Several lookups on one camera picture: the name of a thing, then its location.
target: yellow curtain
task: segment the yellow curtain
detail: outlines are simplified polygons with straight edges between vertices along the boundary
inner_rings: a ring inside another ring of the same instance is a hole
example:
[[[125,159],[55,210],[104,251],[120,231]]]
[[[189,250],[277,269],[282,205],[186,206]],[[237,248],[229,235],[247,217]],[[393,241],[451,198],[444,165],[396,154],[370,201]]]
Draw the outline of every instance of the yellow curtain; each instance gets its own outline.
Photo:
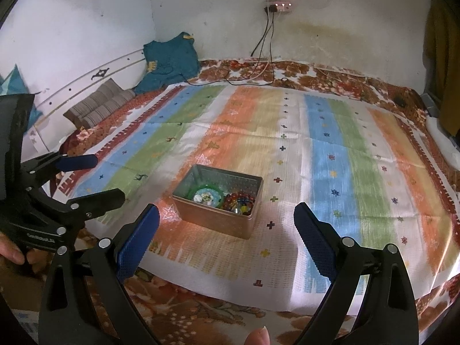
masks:
[[[447,5],[433,0],[426,24],[425,53],[435,61],[439,122],[451,135],[460,129],[460,28]]]

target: pillow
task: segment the pillow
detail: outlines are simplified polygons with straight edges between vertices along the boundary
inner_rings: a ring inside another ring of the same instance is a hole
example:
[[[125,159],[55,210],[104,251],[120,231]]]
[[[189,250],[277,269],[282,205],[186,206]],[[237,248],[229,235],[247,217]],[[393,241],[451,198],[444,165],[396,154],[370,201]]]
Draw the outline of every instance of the pillow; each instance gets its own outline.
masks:
[[[102,84],[95,92],[91,93],[83,101],[80,101],[64,113],[64,116],[77,128],[81,127],[81,121],[92,111],[110,100],[114,95],[123,91],[112,78]]]
[[[6,79],[2,82],[0,79],[0,96],[4,95],[19,95],[21,93],[29,93],[27,87],[25,86],[24,82],[22,81],[21,75],[18,70],[18,66],[15,65],[13,70],[9,73]],[[35,107],[32,106],[32,110],[30,112],[29,123],[27,126],[27,130],[29,130],[34,123],[43,115],[43,113]]]
[[[107,100],[103,105],[99,106],[96,110],[92,111],[83,118],[81,121],[81,127],[84,129],[94,127],[107,117],[111,116],[129,100],[133,99],[135,95],[136,94],[132,89],[121,91],[118,95],[113,96],[110,100]]]

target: power strip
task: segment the power strip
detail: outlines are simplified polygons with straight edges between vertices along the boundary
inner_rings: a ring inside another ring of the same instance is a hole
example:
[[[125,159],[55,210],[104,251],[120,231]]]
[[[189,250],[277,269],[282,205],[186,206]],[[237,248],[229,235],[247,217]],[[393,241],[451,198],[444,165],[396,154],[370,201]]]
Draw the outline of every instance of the power strip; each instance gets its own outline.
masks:
[[[290,1],[270,1],[268,8],[271,12],[289,13],[293,7]]]

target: colorful striped sheet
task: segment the colorful striped sheet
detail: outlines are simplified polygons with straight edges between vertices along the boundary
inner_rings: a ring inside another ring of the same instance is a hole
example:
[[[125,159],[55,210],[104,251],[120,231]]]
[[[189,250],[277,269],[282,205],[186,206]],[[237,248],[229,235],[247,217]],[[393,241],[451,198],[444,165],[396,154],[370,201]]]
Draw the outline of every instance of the colorful striped sheet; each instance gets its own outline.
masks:
[[[141,265],[202,294],[314,312],[329,281],[293,224],[294,207],[304,201],[339,235],[362,246],[397,245],[421,297],[459,271],[452,239],[458,218],[446,203],[458,204],[438,190],[442,176],[424,164],[428,158],[412,136],[418,132],[401,123],[365,103],[317,92],[185,86],[137,128],[114,131],[126,132],[121,143],[109,136],[88,151],[109,153],[66,188],[71,196],[115,187],[126,193],[121,209],[88,225],[99,237],[133,221],[147,203],[157,204],[162,220]],[[249,240],[180,219],[171,193],[193,164],[264,178]],[[365,284],[362,279],[351,312]]]

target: black wire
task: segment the black wire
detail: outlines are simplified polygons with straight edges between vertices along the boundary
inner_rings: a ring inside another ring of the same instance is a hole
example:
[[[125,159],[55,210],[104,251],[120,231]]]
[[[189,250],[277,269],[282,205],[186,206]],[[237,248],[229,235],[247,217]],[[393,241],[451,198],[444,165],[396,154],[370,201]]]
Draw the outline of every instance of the black wire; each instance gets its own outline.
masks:
[[[267,11],[267,23],[268,23],[269,19],[270,19],[270,18],[269,18],[269,16],[268,16],[268,11]],[[254,75],[254,73],[256,72],[257,66],[259,65],[259,63],[260,63],[260,61],[261,61],[261,59],[262,59],[262,50],[264,50],[265,39],[267,38],[267,35],[268,35],[268,33],[270,32],[270,29],[272,28],[272,26],[273,26],[273,20],[272,20],[270,26],[268,27],[268,31],[265,31],[265,32],[264,32],[264,36],[263,36],[263,39],[264,39],[264,40],[262,41],[262,46],[260,47],[259,57],[258,57],[258,59],[257,59],[256,66],[254,67],[254,69],[252,70],[252,72],[251,72],[249,75],[247,75],[247,77],[238,80],[239,82],[241,82],[241,81],[243,81],[243,80],[248,80],[248,79],[249,79],[250,77],[252,77],[252,76]]]
[[[256,86],[263,86],[263,85],[270,85],[270,84],[273,84],[273,82],[275,81],[275,67],[273,66],[273,57],[272,57],[272,54],[271,54],[271,41],[273,39],[273,34],[275,32],[275,13],[272,14],[272,18],[271,18],[271,25],[270,25],[270,28],[271,28],[271,36],[270,36],[270,63],[271,63],[271,71],[272,71],[272,74],[273,74],[273,80],[269,83],[265,83],[265,84],[250,84],[250,83],[246,83],[246,84],[234,84],[232,83],[231,81],[229,81],[227,78],[224,78],[224,79],[220,79],[220,80],[214,80],[213,82],[208,82],[208,83],[204,83],[204,84],[192,84],[190,83],[187,78],[182,74],[180,73],[179,75],[183,77],[183,79],[185,80],[185,82],[188,84],[188,85],[192,85],[194,87],[201,87],[203,85],[209,85],[209,84],[214,84],[214,83],[221,83],[221,82],[227,82],[228,84],[230,85],[235,85],[235,86],[239,86],[239,85],[256,85]]]
[[[251,57],[254,55],[254,53],[256,52],[257,50],[257,47],[259,46],[260,42],[262,41],[262,39],[267,35],[267,29],[268,29],[268,23],[269,23],[269,20],[270,18],[268,17],[268,9],[265,11],[267,13],[267,24],[265,25],[265,31],[264,31],[264,34],[262,35],[262,37],[260,38],[259,42],[257,43],[256,47],[254,48],[254,50],[251,52]]]

